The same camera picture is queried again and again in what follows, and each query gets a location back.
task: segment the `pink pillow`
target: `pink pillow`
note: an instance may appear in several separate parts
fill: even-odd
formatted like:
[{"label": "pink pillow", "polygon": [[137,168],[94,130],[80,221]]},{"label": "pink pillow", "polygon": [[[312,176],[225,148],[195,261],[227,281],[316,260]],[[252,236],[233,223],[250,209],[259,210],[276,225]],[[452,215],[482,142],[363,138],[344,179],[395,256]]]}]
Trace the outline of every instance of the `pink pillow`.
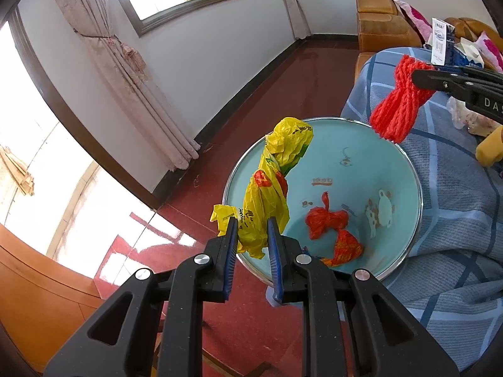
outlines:
[{"label": "pink pillow", "polygon": [[499,73],[503,73],[503,57],[498,47],[490,40],[485,31],[475,41],[475,45],[482,55],[496,68]]},{"label": "pink pillow", "polygon": [[413,22],[413,24],[421,34],[424,42],[428,42],[429,36],[431,35],[433,29],[426,18],[424,18],[424,16],[410,4],[400,0],[393,1],[398,6],[398,9],[401,8],[403,11],[405,11],[407,17]]}]

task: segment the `blue plaid blanket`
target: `blue plaid blanket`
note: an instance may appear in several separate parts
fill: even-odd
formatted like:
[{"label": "blue plaid blanket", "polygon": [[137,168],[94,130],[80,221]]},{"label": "blue plaid blanket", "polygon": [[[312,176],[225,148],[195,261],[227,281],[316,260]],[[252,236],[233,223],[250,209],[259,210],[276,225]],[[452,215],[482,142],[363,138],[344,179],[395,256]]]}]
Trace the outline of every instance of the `blue plaid blanket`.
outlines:
[{"label": "blue plaid blanket", "polygon": [[[431,56],[416,48],[376,54],[364,65],[343,117],[368,123],[393,89],[403,54],[422,61]],[[477,139],[454,128],[447,99],[435,93],[401,144],[423,186],[423,221],[409,257],[384,284],[463,370],[503,323],[503,181],[496,168],[477,162]]]}]

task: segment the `red tile floor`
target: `red tile floor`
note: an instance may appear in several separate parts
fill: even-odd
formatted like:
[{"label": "red tile floor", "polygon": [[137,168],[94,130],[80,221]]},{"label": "red tile floor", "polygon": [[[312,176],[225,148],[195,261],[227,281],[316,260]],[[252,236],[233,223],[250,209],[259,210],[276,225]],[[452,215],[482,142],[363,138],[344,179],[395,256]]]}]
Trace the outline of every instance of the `red tile floor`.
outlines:
[{"label": "red tile floor", "polygon": [[[217,235],[209,222],[222,201],[227,178],[240,156],[284,117],[338,116],[353,87],[358,56],[352,42],[304,42],[246,100],[187,171],[172,197],[150,220],[131,215],[143,232],[134,245],[117,237],[99,269],[103,297],[140,267],[176,267],[204,249]],[[263,376],[301,375],[302,322],[295,307],[272,308],[266,285],[236,263],[232,294],[226,304],[206,303],[203,346],[242,374],[263,361]],[[204,376],[218,376],[205,367]]]}]

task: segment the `blue-green bowl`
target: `blue-green bowl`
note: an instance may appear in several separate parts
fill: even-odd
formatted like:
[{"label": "blue-green bowl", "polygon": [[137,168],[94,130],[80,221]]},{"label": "blue-green bowl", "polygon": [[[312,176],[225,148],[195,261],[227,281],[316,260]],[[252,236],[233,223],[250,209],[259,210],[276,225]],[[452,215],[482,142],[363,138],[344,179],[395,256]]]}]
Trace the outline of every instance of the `blue-green bowl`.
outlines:
[{"label": "blue-green bowl", "polygon": [[[287,204],[290,221],[284,235],[295,238],[313,256],[332,258],[337,232],[329,229],[309,239],[305,217],[323,206],[328,191],[330,211],[347,210],[346,229],[364,246],[363,254],[334,269],[351,273],[369,270],[384,279],[406,258],[417,235],[423,212],[423,193],[417,173],[405,152],[364,123],[338,117],[307,119],[314,137],[299,164],[288,173]],[[222,203],[242,207],[246,186],[257,169],[265,138],[237,162],[225,186]],[[372,229],[371,222],[380,219]],[[272,284],[267,248],[262,259],[238,254],[243,265]]]}]

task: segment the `metal rim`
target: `metal rim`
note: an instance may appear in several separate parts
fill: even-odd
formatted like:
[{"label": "metal rim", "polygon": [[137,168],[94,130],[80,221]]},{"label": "metal rim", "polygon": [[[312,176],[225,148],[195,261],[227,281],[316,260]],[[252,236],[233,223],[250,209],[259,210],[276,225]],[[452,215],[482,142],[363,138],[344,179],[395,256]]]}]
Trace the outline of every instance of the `metal rim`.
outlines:
[{"label": "metal rim", "polygon": [[[351,122],[351,123],[356,123],[360,124],[362,126],[365,126],[369,129],[372,129],[372,127],[366,123],[363,123],[359,120],[355,119],[348,119],[346,117],[312,117],[309,119],[304,119],[304,122],[312,122],[314,120],[344,120],[346,122]],[[227,179],[227,182],[225,184],[225,188],[223,190],[223,196],[222,196],[222,204],[227,205],[227,195],[229,192],[230,184],[232,182],[232,179],[234,178],[234,175],[236,174],[236,171],[243,159],[248,155],[249,152],[251,152],[263,139],[265,136],[261,137],[258,139],[255,143],[253,143],[248,150],[240,157],[240,159],[237,161],[236,165],[230,172],[230,176]],[[421,225],[421,221],[423,219],[423,188],[421,187],[421,182],[419,181],[419,176],[417,175],[416,168],[414,167],[414,164],[412,164],[412,161],[409,159],[409,156],[407,156],[407,153],[400,147],[398,144],[393,143],[396,148],[401,152],[403,157],[407,160],[409,163],[409,166],[412,169],[412,172],[414,174],[414,178],[416,179],[416,184],[417,184],[417,197],[419,198],[419,212],[417,214],[417,220],[416,220],[416,226],[414,227],[414,233],[412,234],[411,240],[409,241],[407,248],[404,249],[403,253],[390,265],[388,268],[386,268],[384,271],[379,273],[376,278],[378,281],[382,281],[384,278],[386,278],[389,274],[391,274],[396,268],[400,266],[400,264],[404,261],[405,258],[407,258],[407,255],[411,251],[412,247],[416,243],[416,239],[419,233],[419,226]],[[267,278],[262,272],[260,272],[257,268],[255,268],[253,265],[251,265],[248,260],[243,256],[242,253],[237,254],[237,259],[243,264],[243,266],[248,269],[253,275],[255,275],[258,279],[260,279],[263,283],[272,286],[273,282],[271,279]]]}]

